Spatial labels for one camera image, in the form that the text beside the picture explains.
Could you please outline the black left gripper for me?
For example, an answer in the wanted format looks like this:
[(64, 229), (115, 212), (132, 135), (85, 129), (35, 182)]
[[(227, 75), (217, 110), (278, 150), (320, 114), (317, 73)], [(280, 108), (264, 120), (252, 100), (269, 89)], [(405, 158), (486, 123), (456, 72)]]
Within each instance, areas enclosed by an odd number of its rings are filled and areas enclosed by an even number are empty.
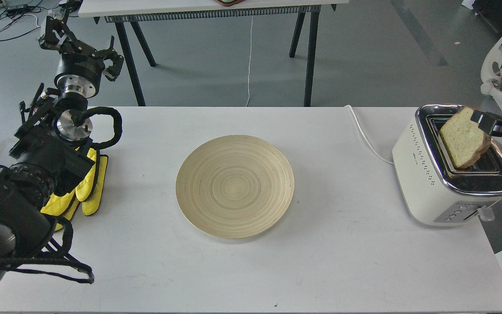
[(114, 47), (114, 36), (110, 37), (109, 48), (96, 50), (91, 56), (77, 54), (81, 44), (64, 19), (46, 16), (38, 44), (60, 54), (54, 85), (61, 92), (74, 86), (80, 87), (76, 92), (84, 97), (94, 97), (99, 93), (102, 75), (115, 82), (123, 68), (124, 57)]

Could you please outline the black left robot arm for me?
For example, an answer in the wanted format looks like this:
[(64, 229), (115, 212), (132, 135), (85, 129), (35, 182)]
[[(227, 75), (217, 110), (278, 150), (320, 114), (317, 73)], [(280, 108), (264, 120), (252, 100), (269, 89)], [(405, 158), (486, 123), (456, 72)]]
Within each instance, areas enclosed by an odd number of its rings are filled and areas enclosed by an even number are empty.
[(88, 107), (99, 92), (102, 77), (116, 80), (123, 56), (113, 46), (96, 50), (68, 28), (68, 15), (47, 16), (39, 45), (60, 54), (54, 88), (40, 85), (29, 106), (20, 102), (22, 125), (18, 142), (10, 149), (16, 163), (0, 165), (0, 281), (6, 272), (38, 274), (23, 265), (69, 266), (86, 274), (60, 278), (92, 284), (90, 266), (76, 260), (71, 222), (61, 215), (43, 213), (52, 195), (75, 190), (100, 163), (89, 158), (116, 145), (123, 133), (116, 109)]

